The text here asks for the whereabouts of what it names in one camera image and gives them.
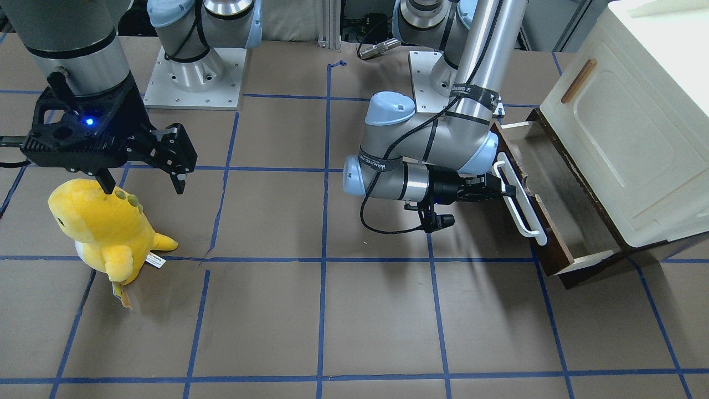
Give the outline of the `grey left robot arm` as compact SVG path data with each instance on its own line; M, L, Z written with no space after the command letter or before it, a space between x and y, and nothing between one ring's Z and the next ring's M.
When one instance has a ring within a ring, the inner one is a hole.
M527 1L398 1L392 32L403 43L441 52L439 112L418 112L409 96L372 96L356 156L343 167L343 189L407 201L419 231L446 229L454 217L435 205L513 197L517 188L490 172L499 137L491 131L507 64Z

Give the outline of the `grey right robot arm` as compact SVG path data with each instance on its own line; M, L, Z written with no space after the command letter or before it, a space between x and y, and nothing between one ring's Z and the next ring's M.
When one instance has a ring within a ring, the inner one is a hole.
M25 136L2 136L23 162L94 177L104 192L110 169L141 161L169 174L182 194L197 152L182 124L150 121L119 41L127 1L3 1L48 86L36 102ZM217 48L255 48L263 37L259 1L149 1L147 14L164 50L169 77L184 91L220 83Z

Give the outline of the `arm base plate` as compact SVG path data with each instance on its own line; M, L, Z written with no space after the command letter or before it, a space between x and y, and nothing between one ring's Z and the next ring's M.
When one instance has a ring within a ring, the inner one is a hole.
M165 60L163 49L144 96L149 109L236 110L242 94L248 50L213 48L202 60Z
M443 53L409 52L411 85L417 112L441 111L448 104L451 84L458 71L443 60Z

